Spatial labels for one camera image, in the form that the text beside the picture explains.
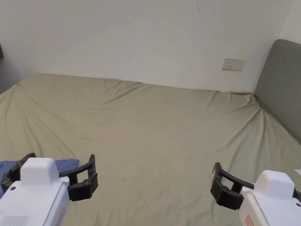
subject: wrinkled sheet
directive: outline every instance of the wrinkled sheet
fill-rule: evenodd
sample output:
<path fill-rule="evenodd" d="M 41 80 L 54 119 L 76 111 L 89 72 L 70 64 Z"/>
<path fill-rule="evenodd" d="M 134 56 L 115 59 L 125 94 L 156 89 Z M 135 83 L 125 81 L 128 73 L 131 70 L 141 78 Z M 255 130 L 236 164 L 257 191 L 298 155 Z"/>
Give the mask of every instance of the wrinkled sheet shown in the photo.
<path fill-rule="evenodd" d="M 210 194 L 215 162 L 248 182 L 282 171 L 301 188 L 299 143 L 248 93 L 37 74 L 0 95 L 0 143 L 0 160 L 96 155 L 99 187 L 70 204 L 66 226 L 240 226 Z"/>

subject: vent grille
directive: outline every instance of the vent grille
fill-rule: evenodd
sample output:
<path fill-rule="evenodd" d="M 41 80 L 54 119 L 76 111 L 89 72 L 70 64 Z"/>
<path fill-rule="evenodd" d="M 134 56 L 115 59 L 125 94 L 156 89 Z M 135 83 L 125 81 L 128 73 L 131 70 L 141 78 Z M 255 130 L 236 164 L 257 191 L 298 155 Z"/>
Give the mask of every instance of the vent grille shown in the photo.
<path fill-rule="evenodd" d="M 0 226 L 26 226 L 30 216 L 5 216 Z"/>

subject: red label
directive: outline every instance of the red label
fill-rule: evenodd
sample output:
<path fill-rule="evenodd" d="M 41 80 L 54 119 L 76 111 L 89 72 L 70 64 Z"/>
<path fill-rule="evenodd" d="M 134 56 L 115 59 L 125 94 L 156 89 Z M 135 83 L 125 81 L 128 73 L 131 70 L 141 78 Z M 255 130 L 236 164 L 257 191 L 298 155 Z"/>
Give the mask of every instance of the red label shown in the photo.
<path fill-rule="evenodd" d="M 65 207 L 63 207 L 62 211 L 61 211 L 61 214 L 60 216 L 58 217 L 58 220 L 57 220 L 57 224 L 55 226 L 60 226 L 61 223 L 62 223 L 62 220 L 64 218 L 64 215 L 65 215 Z"/>
<path fill-rule="evenodd" d="M 246 218 L 247 226 L 254 226 L 253 221 L 251 220 L 251 217 L 248 215 Z"/>

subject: white wall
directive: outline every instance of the white wall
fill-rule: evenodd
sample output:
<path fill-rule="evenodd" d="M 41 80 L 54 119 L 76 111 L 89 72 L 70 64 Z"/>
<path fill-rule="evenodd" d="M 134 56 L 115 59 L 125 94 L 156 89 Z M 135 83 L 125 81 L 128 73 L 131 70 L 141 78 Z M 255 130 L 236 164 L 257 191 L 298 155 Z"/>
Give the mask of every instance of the white wall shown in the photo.
<path fill-rule="evenodd" d="M 292 1 L 1 0 L 0 73 L 5 88 L 48 72 L 253 92 Z"/>
<path fill-rule="evenodd" d="M 301 43 L 301 1 L 295 0 L 283 26 L 280 38 Z"/>

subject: robotic arm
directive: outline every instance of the robotic arm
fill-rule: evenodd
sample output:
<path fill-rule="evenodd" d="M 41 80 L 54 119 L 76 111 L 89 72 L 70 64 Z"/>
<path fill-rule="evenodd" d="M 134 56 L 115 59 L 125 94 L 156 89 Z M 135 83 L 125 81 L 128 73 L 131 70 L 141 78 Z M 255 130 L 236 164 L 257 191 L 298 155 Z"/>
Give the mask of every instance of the robotic arm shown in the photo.
<path fill-rule="evenodd" d="M 233 182 L 231 189 L 222 179 Z M 239 209 L 242 225 L 300 225 L 301 193 L 290 177 L 281 172 L 265 170 L 255 184 L 242 181 L 224 171 L 219 162 L 212 173 L 211 194 L 216 203 L 229 209 Z"/>
<path fill-rule="evenodd" d="M 77 174 L 88 171 L 88 179 L 78 182 Z M 95 156 L 76 169 L 58 172 L 53 159 L 26 155 L 0 182 L 0 225 L 63 225 L 70 201 L 89 199 L 98 187 Z"/>

